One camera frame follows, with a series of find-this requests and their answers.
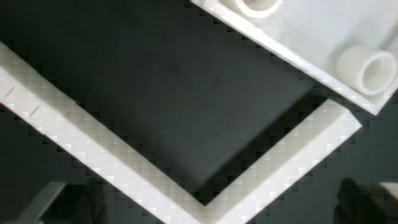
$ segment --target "circular hole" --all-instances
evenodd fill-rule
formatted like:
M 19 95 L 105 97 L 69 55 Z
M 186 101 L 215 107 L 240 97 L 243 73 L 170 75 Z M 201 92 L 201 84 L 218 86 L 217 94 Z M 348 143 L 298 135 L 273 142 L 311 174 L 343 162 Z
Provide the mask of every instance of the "circular hole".
M 265 11 L 270 9 L 279 0 L 243 0 L 247 8 L 252 11 Z
M 389 57 L 378 57 L 364 69 L 362 84 L 369 92 L 380 92 L 387 87 L 396 74 L 394 61 Z

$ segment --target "dark object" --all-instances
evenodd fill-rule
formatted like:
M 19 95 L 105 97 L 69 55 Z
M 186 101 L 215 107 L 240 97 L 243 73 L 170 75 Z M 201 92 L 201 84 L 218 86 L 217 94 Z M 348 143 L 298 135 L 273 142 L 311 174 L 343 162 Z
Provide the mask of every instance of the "dark object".
M 336 224 L 398 224 L 398 201 L 380 184 L 344 179 L 337 193 Z
M 67 185 L 41 217 L 46 224 L 105 224 L 106 208 L 101 184 Z

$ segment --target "white plastic frame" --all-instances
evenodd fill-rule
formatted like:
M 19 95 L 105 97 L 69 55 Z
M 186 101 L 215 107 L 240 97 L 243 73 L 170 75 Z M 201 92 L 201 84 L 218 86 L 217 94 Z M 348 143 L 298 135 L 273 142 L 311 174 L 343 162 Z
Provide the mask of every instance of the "white plastic frame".
M 236 10 L 231 6 L 234 1 L 245 0 L 192 0 L 316 81 L 376 115 L 398 89 L 398 75 L 385 91 L 368 96 L 339 80 L 336 63 L 344 49 L 357 44 L 396 54 L 396 0 L 282 0 L 265 18 L 254 18 Z
M 327 100 L 202 206 L 2 44 L 0 102 L 167 224 L 243 224 L 360 128 Z

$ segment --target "v-shaped white frame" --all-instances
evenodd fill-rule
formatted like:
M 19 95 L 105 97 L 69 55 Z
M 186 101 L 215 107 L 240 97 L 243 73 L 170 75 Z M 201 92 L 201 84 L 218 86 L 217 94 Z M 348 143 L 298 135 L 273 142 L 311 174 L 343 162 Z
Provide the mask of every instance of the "v-shaped white frame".
M 0 43 L 0 102 L 167 224 L 241 224 L 360 124 L 330 100 L 202 206 Z

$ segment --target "black background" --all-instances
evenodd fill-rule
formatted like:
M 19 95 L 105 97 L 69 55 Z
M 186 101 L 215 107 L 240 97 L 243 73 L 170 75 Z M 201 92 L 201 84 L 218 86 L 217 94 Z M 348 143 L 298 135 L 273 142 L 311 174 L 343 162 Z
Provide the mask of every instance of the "black background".
M 0 41 L 206 203 L 325 97 L 364 128 L 252 223 L 332 223 L 343 177 L 398 179 L 398 96 L 373 117 L 188 1 L 0 1 Z M 0 113 L 0 222 L 92 172 Z M 112 223 L 156 218 L 106 186 Z

